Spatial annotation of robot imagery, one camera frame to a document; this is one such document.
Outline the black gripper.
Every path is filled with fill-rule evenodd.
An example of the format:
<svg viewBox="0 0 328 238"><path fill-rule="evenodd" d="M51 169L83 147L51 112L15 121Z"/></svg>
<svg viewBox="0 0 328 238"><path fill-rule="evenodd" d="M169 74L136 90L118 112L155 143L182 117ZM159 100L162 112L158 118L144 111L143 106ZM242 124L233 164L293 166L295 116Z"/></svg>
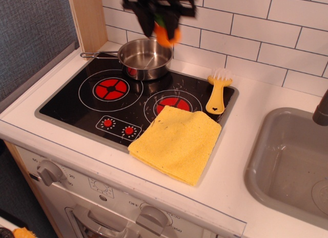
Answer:
<svg viewBox="0 0 328 238"><path fill-rule="evenodd" d="M152 36L155 14L164 14L163 20L169 41L180 41L179 20L181 16L196 15L196 0L122 0L122 6L137 16L144 35Z"/></svg>

